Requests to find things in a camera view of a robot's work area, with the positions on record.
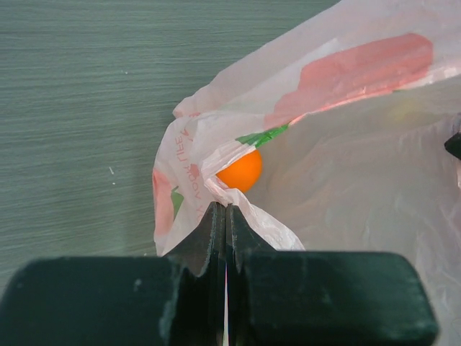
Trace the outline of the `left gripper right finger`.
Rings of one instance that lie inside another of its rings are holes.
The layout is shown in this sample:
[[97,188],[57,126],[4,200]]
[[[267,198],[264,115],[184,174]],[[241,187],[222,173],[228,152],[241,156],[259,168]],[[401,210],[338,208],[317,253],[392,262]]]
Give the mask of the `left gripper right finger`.
[[419,274],[392,252],[282,251],[226,209],[231,345],[433,345]]

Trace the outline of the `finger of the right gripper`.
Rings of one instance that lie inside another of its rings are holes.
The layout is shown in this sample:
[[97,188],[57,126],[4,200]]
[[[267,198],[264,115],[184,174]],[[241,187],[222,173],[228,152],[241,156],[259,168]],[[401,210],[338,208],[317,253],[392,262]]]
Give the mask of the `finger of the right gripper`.
[[460,113],[458,112],[450,128],[450,137],[444,142],[444,148],[447,153],[461,160],[461,138],[460,138]]

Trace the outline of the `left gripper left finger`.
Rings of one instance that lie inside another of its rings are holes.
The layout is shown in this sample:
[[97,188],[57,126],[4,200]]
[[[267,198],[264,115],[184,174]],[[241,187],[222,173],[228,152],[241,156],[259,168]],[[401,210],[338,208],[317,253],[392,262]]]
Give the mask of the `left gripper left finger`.
[[162,257],[40,258],[1,298],[3,345],[221,345],[225,208]]

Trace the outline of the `pink plastic bag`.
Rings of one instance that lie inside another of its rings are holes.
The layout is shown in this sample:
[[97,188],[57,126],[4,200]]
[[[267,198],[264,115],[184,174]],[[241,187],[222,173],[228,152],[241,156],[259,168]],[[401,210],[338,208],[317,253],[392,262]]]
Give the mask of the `pink plastic bag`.
[[[407,124],[386,116],[421,106]],[[460,343],[458,1],[340,1],[182,100],[153,166],[164,255],[213,201],[237,205],[276,249],[385,250],[418,270],[439,345]],[[248,191],[216,174],[258,150]]]

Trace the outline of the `orange fruit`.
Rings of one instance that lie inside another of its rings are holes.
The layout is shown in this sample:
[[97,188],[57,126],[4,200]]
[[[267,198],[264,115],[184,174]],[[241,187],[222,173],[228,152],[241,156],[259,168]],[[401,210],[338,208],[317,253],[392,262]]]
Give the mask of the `orange fruit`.
[[262,156],[258,150],[254,150],[218,172],[216,176],[229,188],[248,192],[260,178],[262,169]]

